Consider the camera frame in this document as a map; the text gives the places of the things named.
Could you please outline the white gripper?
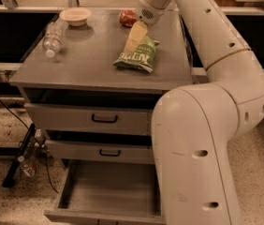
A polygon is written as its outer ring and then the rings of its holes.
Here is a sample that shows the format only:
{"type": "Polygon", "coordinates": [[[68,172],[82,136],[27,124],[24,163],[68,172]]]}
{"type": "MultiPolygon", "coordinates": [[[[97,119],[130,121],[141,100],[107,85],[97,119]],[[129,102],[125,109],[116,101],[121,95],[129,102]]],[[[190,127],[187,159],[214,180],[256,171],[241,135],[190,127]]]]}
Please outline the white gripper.
{"type": "Polygon", "coordinates": [[[138,21],[133,24],[130,30],[124,48],[126,54],[132,54],[138,48],[148,33],[147,24],[157,24],[164,14],[164,10],[151,6],[146,0],[139,0],[135,13],[138,21]]]}

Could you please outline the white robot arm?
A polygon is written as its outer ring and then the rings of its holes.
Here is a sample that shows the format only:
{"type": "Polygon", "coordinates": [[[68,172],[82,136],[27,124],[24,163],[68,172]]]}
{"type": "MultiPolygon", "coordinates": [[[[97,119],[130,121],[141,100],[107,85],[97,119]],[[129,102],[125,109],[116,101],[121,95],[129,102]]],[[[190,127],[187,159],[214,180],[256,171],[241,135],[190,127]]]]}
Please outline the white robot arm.
{"type": "Polygon", "coordinates": [[[208,81],[161,97],[152,116],[154,164],[167,225],[242,225],[227,143],[264,118],[264,71],[213,0],[139,0],[158,22],[175,2],[208,81]]]}

